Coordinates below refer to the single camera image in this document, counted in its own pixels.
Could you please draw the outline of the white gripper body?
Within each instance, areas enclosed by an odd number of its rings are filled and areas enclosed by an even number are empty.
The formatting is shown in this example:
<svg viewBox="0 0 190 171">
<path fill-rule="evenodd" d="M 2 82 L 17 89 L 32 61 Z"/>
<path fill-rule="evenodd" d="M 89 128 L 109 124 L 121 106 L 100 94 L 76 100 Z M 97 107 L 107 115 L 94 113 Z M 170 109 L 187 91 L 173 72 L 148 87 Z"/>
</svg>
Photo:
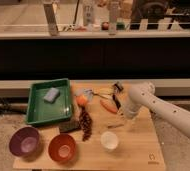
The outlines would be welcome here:
<svg viewBox="0 0 190 171">
<path fill-rule="evenodd" d="M 131 99 L 127 98 L 122 105 L 122 111 L 125 117 L 128 119 L 133 119 L 135 118 L 142 105 L 140 103 L 136 103 L 132 101 Z"/>
</svg>

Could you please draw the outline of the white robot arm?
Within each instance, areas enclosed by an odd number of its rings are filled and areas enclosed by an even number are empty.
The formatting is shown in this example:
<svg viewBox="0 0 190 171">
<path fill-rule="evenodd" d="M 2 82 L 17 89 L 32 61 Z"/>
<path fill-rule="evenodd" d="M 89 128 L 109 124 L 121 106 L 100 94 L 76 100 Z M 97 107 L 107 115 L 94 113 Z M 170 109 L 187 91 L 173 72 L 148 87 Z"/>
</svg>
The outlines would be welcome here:
<svg viewBox="0 0 190 171">
<path fill-rule="evenodd" d="M 131 84 L 122 106 L 128 119 L 135 118 L 142 106 L 147 107 L 170 123 L 190 139 L 190 111 L 166 102 L 154 95 L 155 86 L 151 82 Z"/>
</svg>

